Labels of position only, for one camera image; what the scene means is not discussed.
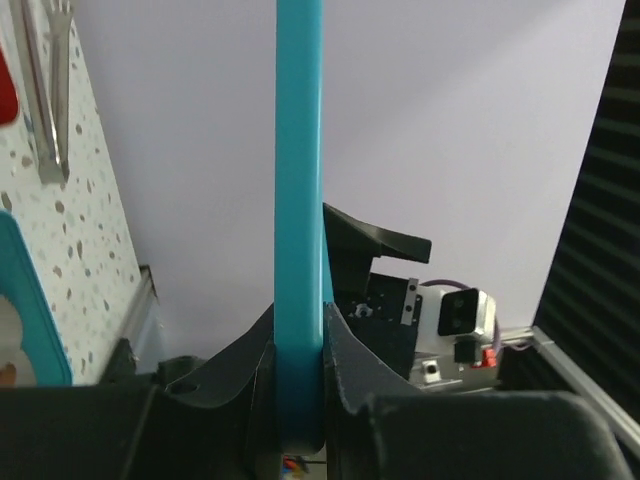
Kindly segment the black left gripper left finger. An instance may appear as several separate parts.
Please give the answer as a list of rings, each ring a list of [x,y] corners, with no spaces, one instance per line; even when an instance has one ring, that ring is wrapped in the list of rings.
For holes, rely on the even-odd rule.
[[[1,391],[4,479],[234,479],[273,311],[185,376]]]

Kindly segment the teal tin lid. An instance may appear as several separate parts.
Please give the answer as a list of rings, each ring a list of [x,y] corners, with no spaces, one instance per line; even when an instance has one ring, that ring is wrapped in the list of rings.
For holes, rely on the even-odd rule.
[[[276,4],[274,343],[281,447],[324,443],[323,4]]]

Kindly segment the metal tongs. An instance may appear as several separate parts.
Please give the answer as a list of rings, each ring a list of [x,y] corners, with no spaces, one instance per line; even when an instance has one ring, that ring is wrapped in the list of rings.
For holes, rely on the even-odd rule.
[[[43,184],[64,185],[69,167],[70,1],[11,1],[14,38]]]

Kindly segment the teal tin box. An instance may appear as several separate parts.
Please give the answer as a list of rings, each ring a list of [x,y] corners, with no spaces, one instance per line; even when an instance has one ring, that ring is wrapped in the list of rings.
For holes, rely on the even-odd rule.
[[[1,298],[16,310],[19,347],[37,385],[72,384],[72,372],[35,265],[15,218],[1,212]]]

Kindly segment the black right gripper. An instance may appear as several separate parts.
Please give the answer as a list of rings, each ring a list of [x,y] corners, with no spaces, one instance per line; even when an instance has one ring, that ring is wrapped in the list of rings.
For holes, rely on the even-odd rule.
[[[336,303],[358,340],[404,380],[421,390],[461,390],[454,341],[438,335],[441,299],[451,289],[370,276],[374,258],[428,264],[432,241],[366,223],[328,203],[323,218],[324,302]]]

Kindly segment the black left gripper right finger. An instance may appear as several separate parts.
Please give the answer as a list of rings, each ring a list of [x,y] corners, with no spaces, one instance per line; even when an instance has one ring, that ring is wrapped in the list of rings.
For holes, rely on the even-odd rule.
[[[627,479],[605,421],[564,392],[426,393],[391,370],[329,304],[330,479]]]

